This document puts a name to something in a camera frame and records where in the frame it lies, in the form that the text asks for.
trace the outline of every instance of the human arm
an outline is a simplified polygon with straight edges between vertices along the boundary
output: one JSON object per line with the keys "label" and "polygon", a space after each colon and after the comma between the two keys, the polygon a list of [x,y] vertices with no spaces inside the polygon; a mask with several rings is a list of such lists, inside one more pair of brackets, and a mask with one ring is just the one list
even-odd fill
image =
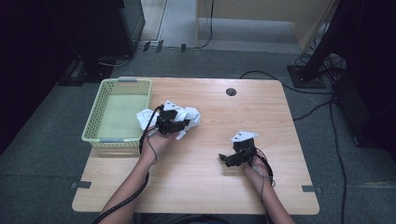
{"label": "human arm", "polygon": [[262,204],[268,213],[267,215],[270,216],[273,222],[275,224],[294,223],[283,204],[277,198],[276,192],[272,188],[270,181],[263,179],[258,171],[253,168],[253,166],[255,166],[264,176],[269,176],[268,170],[262,161],[255,156],[252,166],[249,166],[247,162],[245,162],[243,166],[247,179],[262,198]]}
{"label": "human arm", "polygon": [[[119,188],[114,192],[106,203],[101,214],[131,197],[143,185],[150,167],[155,163],[156,157],[161,155],[168,145],[175,139],[178,133],[162,135],[158,132],[152,136],[146,137],[143,142],[142,154],[136,163],[134,169],[129,173]],[[105,217],[100,223],[131,223],[134,210],[138,204],[138,198],[127,203],[109,216]]]}

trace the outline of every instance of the plastic basket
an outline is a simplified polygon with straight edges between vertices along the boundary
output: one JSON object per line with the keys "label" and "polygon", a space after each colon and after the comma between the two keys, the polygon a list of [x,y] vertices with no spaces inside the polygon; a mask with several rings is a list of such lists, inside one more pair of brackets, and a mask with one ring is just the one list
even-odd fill
{"label": "plastic basket", "polygon": [[142,135],[136,114],[151,104],[151,80],[104,79],[81,136],[94,147],[137,147]]}

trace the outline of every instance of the wooden table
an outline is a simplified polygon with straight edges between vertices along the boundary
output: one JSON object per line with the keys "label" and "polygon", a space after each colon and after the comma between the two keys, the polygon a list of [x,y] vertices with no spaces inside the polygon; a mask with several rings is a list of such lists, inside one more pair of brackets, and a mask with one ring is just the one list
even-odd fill
{"label": "wooden table", "polygon": [[[196,46],[199,18],[210,18],[212,0],[196,0]],[[305,52],[327,17],[332,17],[338,0],[215,0],[213,18],[289,21],[302,52]]]}
{"label": "wooden table", "polygon": [[[189,130],[150,170],[150,180],[136,212],[198,214],[262,214],[258,194],[241,167],[226,167],[219,153],[234,154],[231,138],[238,131],[258,133],[256,147],[271,164],[275,190],[294,215],[318,213],[304,155],[280,82],[274,80],[150,78],[152,104],[166,100],[197,108],[199,126]],[[235,96],[226,94],[234,88]],[[92,182],[78,189],[73,209],[101,211],[107,200],[133,169],[136,148],[93,148],[81,181]]]}

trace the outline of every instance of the person's left arm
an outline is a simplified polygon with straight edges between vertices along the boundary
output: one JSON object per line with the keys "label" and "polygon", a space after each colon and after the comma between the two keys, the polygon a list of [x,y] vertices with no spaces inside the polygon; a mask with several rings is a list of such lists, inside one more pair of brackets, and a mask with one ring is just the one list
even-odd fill
{"label": "person's left arm", "polygon": [[[122,182],[113,196],[108,200],[101,214],[109,208],[121,203],[131,197],[143,185],[150,167],[154,164],[156,157],[159,156],[167,146],[175,139],[178,133],[162,135],[156,132],[150,137],[146,137],[142,147],[142,154],[131,173]],[[100,223],[131,223],[134,216],[134,209],[138,203],[138,198],[124,205],[109,216],[105,217]]]}

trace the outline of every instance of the person's right arm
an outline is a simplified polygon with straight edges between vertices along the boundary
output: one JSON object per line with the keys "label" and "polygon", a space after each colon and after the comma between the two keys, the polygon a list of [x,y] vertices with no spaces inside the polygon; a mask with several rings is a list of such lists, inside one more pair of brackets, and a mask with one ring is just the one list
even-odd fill
{"label": "person's right arm", "polygon": [[[259,158],[254,157],[252,164],[256,166],[264,176],[268,176],[267,168]],[[247,179],[253,185],[258,195],[262,197],[262,204],[267,210],[267,215],[270,216],[273,222],[275,224],[294,223],[283,204],[277,198],[276,192],[271,186],[271,182],[269,180],[263,180],[258,172],[246,162],[243,165]]]}

